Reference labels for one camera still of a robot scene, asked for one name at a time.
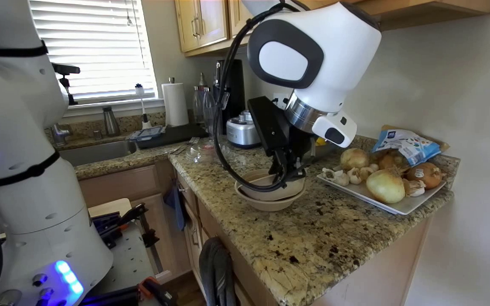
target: wooden cabinet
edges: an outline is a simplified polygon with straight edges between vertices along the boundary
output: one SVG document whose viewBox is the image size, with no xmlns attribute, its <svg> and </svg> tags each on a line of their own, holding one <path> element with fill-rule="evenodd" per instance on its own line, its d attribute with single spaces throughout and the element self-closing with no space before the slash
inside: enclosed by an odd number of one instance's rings
<svg viewBox="0 0 490 306">
<path fill-rule="evenodd" d="M 229 8 L 229 33 L 234 37 L 239 28 L 244 25 L 246 18 L 249 18 L 249 11 L 243 4 L 241 0 L 227 0 L 227 8 Z"/>
<path fill-rule="evenodd" d="M 319 8 L 336 0 L 301 0 L 309 8 Z M 341 0 L 372 18 L 382 30 L 433 23 L 490 13 L 490 0 Z"/>
<path fill-rule="evenodd" d="M 299 0 L 321 8 L 338 0 Z M 490 13 L 490 0 L 341 0 L 369 13 L 380 30 Z M 180 49 L 187 55 L 226 49 L 249 16 L 241 0 L 175 0 Z"/>
<path fill-rule="evenodd" d="M 193 195 L 190 186 L 185 183 L 181 176 L 178 176 L 180 191 L 185 198 L 185 208 L 190 217 L 187 224 L 187 249 L 190 258 L 192 271 L 200 285 L 198 275 L 198 253 L 202 249 L 202 242 L 205 242 L 210 236 L 219 236 L 231 254 L 232 273 L 234 273 L 234 290 L 239 299 L 239 304 L 277 304 L 270 295 L 266 287 L 258 280 L 258 276 L 251 271 L 244 258 L 238 253 L 238 249 L 229 242 L 226 234 L 221 231 L 219 224 L 207 212 L 205 205 L 200 198 Z"/>
<path fill-rule="evenodd" d="M 154 248 L 163 268 L 161 282 L 190 270 L 185 232 L 176 227 L 173 208 L 163 202 L 163 193 L 173 180 L 175 169 L 168 159 L 151 166 L 79 180 L 88 207 L 122 197 L 127 197 L 132 203 L 142 202 L 146 205 L 144 219 L 159 237 Z"/>
<path fill-rule="evenodd" d="M 175 0 L 180 49 L 192 50 L 226 40 L 226 0 Z"/>
</svg>

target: wall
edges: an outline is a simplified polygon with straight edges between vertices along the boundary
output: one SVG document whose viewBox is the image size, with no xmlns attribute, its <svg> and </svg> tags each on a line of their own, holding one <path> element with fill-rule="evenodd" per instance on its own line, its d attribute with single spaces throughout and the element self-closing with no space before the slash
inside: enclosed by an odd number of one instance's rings
<svg viewBox="0 0 490 306">
<path fill-rule="evenodd" d="M 158 91 L 159 83 L 164 83 L 168 76 L 175 76 L 192 96 L 192 84 L 197 83 L 200 71 L 205 71 L 205 78 L 212 78 L 215 55 L 185 57 L 180 52 L 173 0 L 142 0 L 142 11 Z"/>
<path fill-rule="evenodd" d="M 345 108 L 360 134 L 401 123 L 462 157 L 455 202 L 430 222 L 406 304 L 490 304 L 490 16 L 384 32 Z"/>
</svg>

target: window blinds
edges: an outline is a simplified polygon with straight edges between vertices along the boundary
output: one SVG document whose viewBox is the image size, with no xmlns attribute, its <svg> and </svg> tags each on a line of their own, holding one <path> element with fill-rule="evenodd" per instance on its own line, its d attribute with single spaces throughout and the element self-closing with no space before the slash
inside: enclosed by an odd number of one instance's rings
<svg viewBox="0 0 490 306">
<path fill-rule="evenodd" d="M 78 101 L 120 100 L 141 83 L 154 95 L 154 74 L 141 0 L 28 0 L 52 62 L 79 66 L 69 74 Z"/>
</svg>

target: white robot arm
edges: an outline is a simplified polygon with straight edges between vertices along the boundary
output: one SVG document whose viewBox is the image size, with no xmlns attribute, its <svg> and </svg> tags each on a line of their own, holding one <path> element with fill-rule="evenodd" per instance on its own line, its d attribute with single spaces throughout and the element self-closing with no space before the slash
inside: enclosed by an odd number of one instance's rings
<svg viewBox="0 0 490 306">
<path fill-rule="evenodd" d="M 0 304 L 79 302 L 112 265 L 44 134 L 64 110 L 27 0 L 0 0 Z"/>
<path fill-rule="evenodd" d="M 357 125 L 341 105 L 370 62 L 380 32 L 367 15 L 341 3 L 302 10 L 297 1 L 243 1 L 256 15 L 236 33 L 226 62 L 232 59 L 239 38 L 251 30 L 246 59 L 253 72 L 263 81 L 294 88 L 282 108 L 265 96 L 248 100 L 261 146 L 273 157 L 270 173 L 275 173 L 275 181 L 268 186 L 251 185 L 226 163 L 215 132 L 214 144 L 234 180 L 268 191 L 304 174 L 301 159 L 309 149 L 311 134 L 341 147 L 350 144 Z"/>
<path fill-rule="evenodd" d="M 335 3 L 266 18 L 251 32 L 246 55 L 261 79 L 294 88 L 285 108 L 292 125 L 345 147 L 357 125 L 341 105 L 379 40 L 380 32 L 365 16 Z"/>
</svg>

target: kitchen sink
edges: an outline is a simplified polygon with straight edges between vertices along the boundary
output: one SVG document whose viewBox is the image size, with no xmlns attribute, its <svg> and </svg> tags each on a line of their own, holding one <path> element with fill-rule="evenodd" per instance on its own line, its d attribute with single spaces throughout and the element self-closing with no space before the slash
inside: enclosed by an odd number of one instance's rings
<svg viewBox="0 0 490 306">
<path fill-rule="evenodd" d="M 59 154 L 62 159 L 78 166 L 84 163 L 120 157 L 134 151 L 135 151 L 134 144 L 127 140 L 110 140 L 110 142 L 98 142 L 98 144 L 90 144 L 90 146 L 61 149 Z"/>
</svg>

